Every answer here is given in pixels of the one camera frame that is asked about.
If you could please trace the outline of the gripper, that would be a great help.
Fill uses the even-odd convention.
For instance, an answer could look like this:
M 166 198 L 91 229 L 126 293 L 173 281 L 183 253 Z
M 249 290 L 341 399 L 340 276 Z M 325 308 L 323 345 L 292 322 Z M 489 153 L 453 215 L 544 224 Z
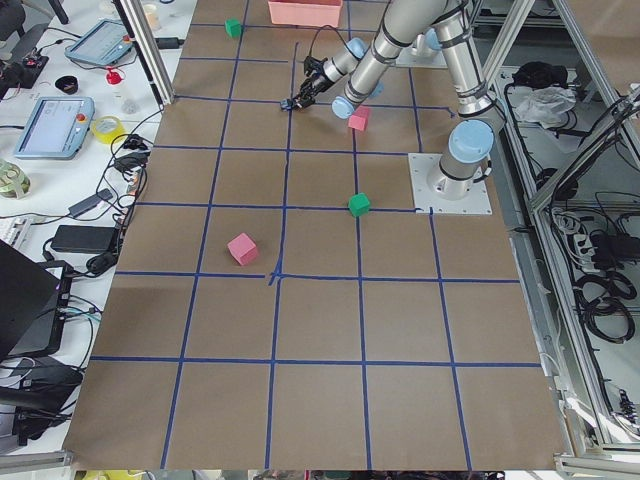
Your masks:
M 315 97 L 334 85 L 334 81 L 327 73 L 329 66 L 330 62 L 327 58 L 322 60 L 314 57 L 305 58 L 305 80 L 301 85 L 300 91 L 293 97 L 299 109 L 306 109 L 314 105 Z

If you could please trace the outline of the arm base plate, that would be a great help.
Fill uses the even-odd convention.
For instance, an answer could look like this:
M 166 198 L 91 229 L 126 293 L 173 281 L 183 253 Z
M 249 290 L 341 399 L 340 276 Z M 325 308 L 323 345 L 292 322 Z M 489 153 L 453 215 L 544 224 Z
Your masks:
M 423 50 L 417 50 L 411 46 L 404 48 L 395 60 L 395 66 L 398 68 L 446 69 L 442 51 L 430 47 L 425 47 Z
M 440 169 L 441 154 L 409 153 L 408 163 L 414 210 L 419 214 L 491 215 L 485 181 L 477 168 L 471 179 L 453 180 Z

